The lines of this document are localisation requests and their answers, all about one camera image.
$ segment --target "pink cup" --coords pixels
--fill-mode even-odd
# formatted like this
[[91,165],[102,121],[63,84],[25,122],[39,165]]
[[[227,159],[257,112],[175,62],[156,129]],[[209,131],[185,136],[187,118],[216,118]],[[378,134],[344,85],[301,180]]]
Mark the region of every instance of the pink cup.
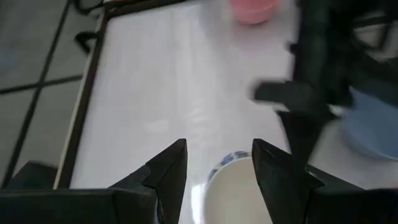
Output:
[[229,0],[237,20],[258,24],[268,20],[276,11],[279,0]]

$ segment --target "floor tile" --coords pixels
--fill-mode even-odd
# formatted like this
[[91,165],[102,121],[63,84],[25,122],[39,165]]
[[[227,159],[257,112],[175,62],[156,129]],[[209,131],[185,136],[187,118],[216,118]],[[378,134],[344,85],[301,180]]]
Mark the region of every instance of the floor tile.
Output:
[[83,73],[87,55],[80,50],[74,41],[81,31],[94,31],[96,19],[79,15],[74,7],[70,7],[63,27],[60,40],[50,64],[47,79],[65,78]]
[[42,90],[14,173],[28,161],[58,166],[79,87],[71,82]]
[[0,182],[14,151],[33,91],[0,96]]
[[0,88],[39,80],[66,0],[2,0]]

